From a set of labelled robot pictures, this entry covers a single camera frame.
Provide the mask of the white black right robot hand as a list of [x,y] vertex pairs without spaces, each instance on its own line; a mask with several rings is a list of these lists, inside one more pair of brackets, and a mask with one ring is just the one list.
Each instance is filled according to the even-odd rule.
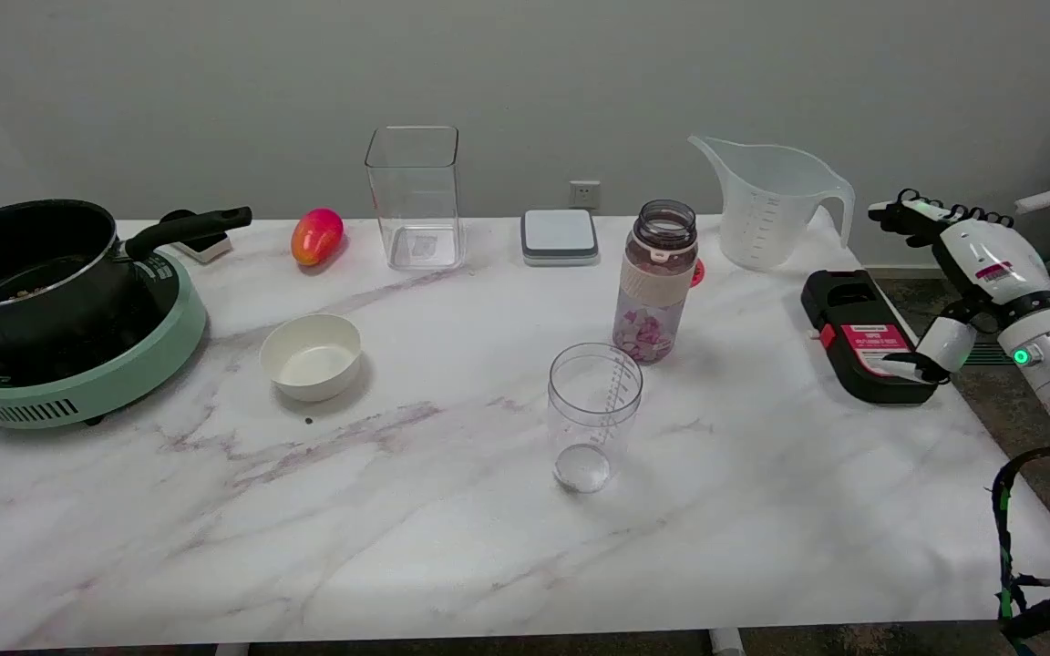
[[998,212],[945,207],[916,190],[874,203],[868,216],[910,248],[930,248],[959,296],[942,308],[912,352],[886,354],[879,368],[922,384],[945,384],[966,365],[978,340],[976,316],[993,317],[1000,331],[1050,311],[1050,275],[1032,244]]

